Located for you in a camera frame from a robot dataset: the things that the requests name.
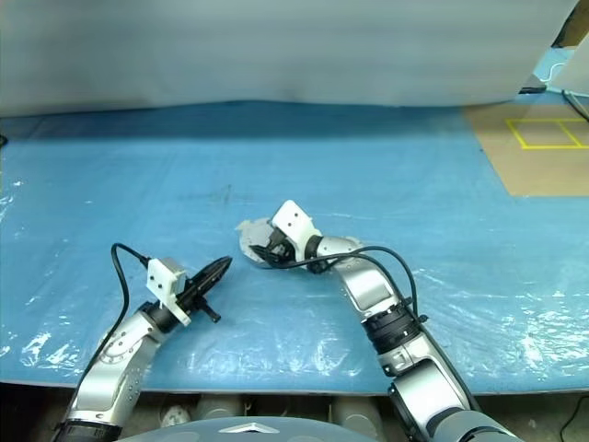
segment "black wire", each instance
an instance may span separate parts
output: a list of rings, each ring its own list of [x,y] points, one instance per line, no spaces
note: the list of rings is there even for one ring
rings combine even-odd
[[[284,270],[284,269],[294,269],[296,267],[303,267],[305,265],[312,264],[314,262],[325,262],[328,260],[336,260],[336,262],[341,262],[341,261],[346,260],[348,258],[358,258],[360,260],[365,260],[365,261],[371,262],[376,267],[378,267],[380,269],[380,271],[385,275],[387,280],[393,286],[393,289],[397,293],[399,293],[399,294],[401,293],[401,291],[398,289],[395,279],[390,274],[390,272],[387,270],[387,267],[385,267],[379,260],[377,260],[376,258],[373,258],[372,256],[363,255],[362,253],[355,253],[354,251],[348,251],[345,253],[333,253],[331,255],[319,256],[317,258],[309,258],[307,260],[302,260],[299,262],[291,262],[288,264],[279,264],[277,262],[269,262],[269,261],[266,261],[266,262],[274,269]],[[333,265],[334,265],[334,262],[332,262],[328,267],[326,267],[326,270],[331,268]]]
[[[403,270],[407,274],[407,278],[409,279],[409,284],[411,287],[411,306],[413,308],[413,313],[415,313],[415,316],[419,316],[419,313],[417,310],[417,285],[415,284],[415,278],[413,277],[413,273],[411,272],[411,268],[408,266],[408,264],[405,262],[405,260],[403,259],[403,257],[401,255],[399,255],[397,252],[395,252],[394,250],[392,250],[388,247],[367,246],[367,247],[362,247],[360,249],[356,249],[356,250],[354,250],[354,252],[360,253],[363,251],[371,251],[371,250],[383,251],[384,253],[388,253],[393,258],[395,258],[399,264],[401,264],[401,267],[403,267]]]
[[[122,320],[124,320],[125,315],[127,314],[127,310],[129,309],[129,286],[127,285],[125,273],[122,270],[121,262],[119,261],[119,255],[117,254],[117,249],[122,249],[122,250],[125,250],[128,253],[132,254],[132,256],[137,258],[144,267],[146,267],[147,263],[149,262],[149,257],[142,255],[138,251],[135,251],[135,250],[131,249],[129,246],[125,246],[124,244],[121,244],[120,242],[115,242],[112,245],[112,247],[110,247],[110,257],[112,258],[112,265],[114,266],[114,270],[117,273],[117,276],[119,277],[119,282],[121,283],[121,291],[122,291],[121,312],[119,313],[119,317],[117,318],[117,320],[115,320],[114,324],[112,324],[112,327],[110,327],[110,330],[106,334],[105,338],[102,340],[102,342],[100,343],[100,345],[98,346],[98,348],[96,349],[96,351],[94,352],[92,357],[90,358],[90,362],[88,362],[84,372],[82,373],[82,376],[80,377],[80,380],[77,383],[77,387],[75,388],[74,394],[72,395],[72,400],[70,400],[70,403],[69,403],[67,410],[65,412],[64,421],[67,418],[67,415],[69,414],[70,409],[72,408],[72,405],[74,403],[75,397],[77,396],[77,393],[80,391],[80,386],[82,385],[84,378],[87,376],[87,374],[90,371],[90,369],[92,368],[92,366],[95,364],[95,362],[100,357],[100,354],[104,350],[104,347],[106,346],[106,344],[110,341],[110,338],[112,337],[114,332],[121,325],[121,322],[122,322]]]
[[[397,293],[400,294],[400,302],[403,304],[403,306],[405,306],[405,308],[407,309],[407,311],[409,312],[409,314],[413,317],[413,320],[415,320],[415,323],[418,324],[418,327],[420,328],[420,330],[428,337],[428,339],[432,343],[433,348],[435,348],[435,350],[442,357],[442,359],[444,360],[445,364],[448,366],[448,369],[452,372],[452,374],[456,378],[456,382],[458,382],[458,385],[464,391],[464,394],[467,396],[468,403],[470,404],[470,408],[472,408],[473,410],[475,410],[477,412],[480,412],[479,403],[477,402],[477,400],[475,399],[475,397],[472,395],[472,393],[468,389],[468,386],[467,386],[466,382],[464,381],[464,379],[462,379],[460,377],[460,374],[458,373],[458,370],[456,370],[456,368],[452,364],[452,361],[450,361],[450,359],[445,354],[445,351],[442,349],[442,347],[433,338],[433,336],[428,332],[428,330],[423,326],[423,324],[422,324],[423,321],[418,317],[417,313],[415,311],[413,311],[412,308],[409,308],[409,306],[407,305],[407,301],[405,301],[405,298],[403,297],[402,292],[398,289],[398,286],[395,283],[395,280],[391,276],[390,272],[387,270],[387,268],[380,261],[378,261],[377,259],[375,259],[375,258],[373,258],[371,256],[364,255],[364,254],[360,253],[359,252],[360,250],[380,250],[380,251],[385,251],[386,253],[389,253],[390,252],[390,254],[392,256],[394,256],[395,258],[398,259],[398,261],[401,263],[401,265],[403,266],[403,268],[405,269],[405,271],[408,273],[408,276],[410,275],[410,283],[412,281],[412,283],[411,283],[411,294],[413,293],[413,291],[415,291],[415,298],[417,298],[417,288],[415,286],[415,280],[413,278],[413,274],[412,274],[412,272],[410,270],[410,267],[407,265],[407,263],[405,262],[405,260],[403,260],[402,257],[400,255],[398,255],[398,253],[396,253],[392,249],[388,249],[386,247],[367,246],[367,247],[362,247],[360,249],[357,249],[357,250],[354,250],[354,251],[350,251],[350,252],[347,252],[347,253],[334,253],[334,254],[331,254],[331,255],[320,256],[320,257],[317,257],[317,258],[310,258],[308,260],[302,260],[300,262],[292,262],[292,263],[288,263],[288,264],[278,264],[276,262],[268,262],[268,261],[266,261],[266,262],[272,268],[275,268],[275,269],[293,269],[295,267],[302,267],[304,265],[312,264],[314,262],[326,262],[326,261],[329,261],[329,260],[336,260],[336,262],[341,262],[341,261],[343,261],[343,260],[345,260],[347,258],[359,258],[359,259],[366,260],[366,261],[369,261],[372,264],[374,264],[385,275],[385,277],[390,282],[390,284],[393,286],[393,288],[397,291]],[[326,270],[328,268],[332,267],[333,265],[335,265],[335,262],[331,262],[329,264],[329,266],[326,268]]]
[[[579,109],[576,105],[576,103],[574,103],[571,98],[567,95],[567,91],[566,90],[562,90],[561,93],[562,97],[564,98],[564,100],[569,103],[569,105],[572,107],[572,109],[577,112],[579,115],[581,115],[587,122],[589,122],[589,115],[587,115],[585,112],[583,112],[583,110]]]
[[[581,396],[579,398],[579,400],[577,401],[577,405],[574,407],[574,412],[572,412],[571,417],[569,418],[569,420],[567,422],[564,423],[564,425],[560,428],[559,431],[559,436],[560,436],[560,442],[564,442],[564,430],[567,429],[567,427],[571,424],[571,422],[574,420],[575,417],[577,417],[577,414],[579,413],[579,410],[581,410],[581,402],[583,402],[583,400],[585,399],[589,399],[589,395],[586,396]]]

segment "blue surface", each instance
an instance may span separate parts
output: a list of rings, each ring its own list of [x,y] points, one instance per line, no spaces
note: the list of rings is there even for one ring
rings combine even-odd
[[[177,332],[147,389],[385,392],[331,276],[262,271],[239,251],[242,220],[294,199],[324,233],[406,257],[474,391],[589,385],[589,199],[509,196],[459,109],[229,103],[4,132],[2,380],[77,381],[120,308],[109,247],[122,241],[194,271],[235,257],[209,296],[223,319]],[[123,265],[136,308],[152,297]]]

